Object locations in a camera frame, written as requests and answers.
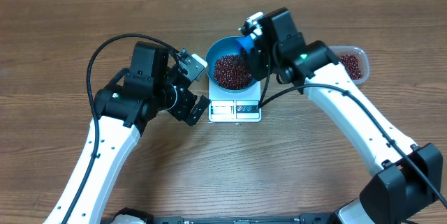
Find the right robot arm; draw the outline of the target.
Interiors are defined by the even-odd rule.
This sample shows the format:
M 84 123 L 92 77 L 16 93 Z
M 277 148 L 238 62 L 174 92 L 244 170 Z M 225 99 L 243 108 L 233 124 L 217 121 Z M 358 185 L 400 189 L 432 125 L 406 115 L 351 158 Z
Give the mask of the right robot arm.
M 256 80 L 271 74 L 318 105 L 359 153 L 371 180 L 325 223 L 409 223 L 443 202 L 443 156 L 417 145 L 394 127 L 354 84 L 337 55 L 322 41 L 307 43 L 288 9 L 256 13 L 240 28 L 238 43 Z

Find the red adzuki beans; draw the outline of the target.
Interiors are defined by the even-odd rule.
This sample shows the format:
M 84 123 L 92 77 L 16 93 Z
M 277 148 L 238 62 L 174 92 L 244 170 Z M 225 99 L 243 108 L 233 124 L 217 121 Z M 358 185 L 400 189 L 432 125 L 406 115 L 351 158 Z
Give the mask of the red adzuki beans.
M 220 87 L 229 90 L 245 89 L 254 80 L 242 57 L 236 54 L 218 59 L 212 77 Z

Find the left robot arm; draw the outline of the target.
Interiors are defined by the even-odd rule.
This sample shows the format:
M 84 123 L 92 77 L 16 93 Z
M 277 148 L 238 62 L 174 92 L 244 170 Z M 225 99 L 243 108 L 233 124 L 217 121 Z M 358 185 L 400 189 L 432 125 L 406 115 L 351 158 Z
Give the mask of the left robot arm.
M 207 62 L 186 50 L 135 44 L 131 65 L 96 93 L 80 158 L 46 223 L 100 223 L 119 172 L 147 123 L 160 111 L 193 126 L 209 105 L 188 88 Z

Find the blue plastic measuring scoop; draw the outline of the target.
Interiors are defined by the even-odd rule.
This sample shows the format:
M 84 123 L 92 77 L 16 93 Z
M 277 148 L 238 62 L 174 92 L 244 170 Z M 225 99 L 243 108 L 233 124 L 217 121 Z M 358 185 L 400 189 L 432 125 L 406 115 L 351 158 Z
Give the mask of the blue plastic measuring scoop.
M 243 52 L 250 54 L 255 48 L 254 39 L 251 36 L 240 36 L 236 38 L 236 42 L 240 45 Z

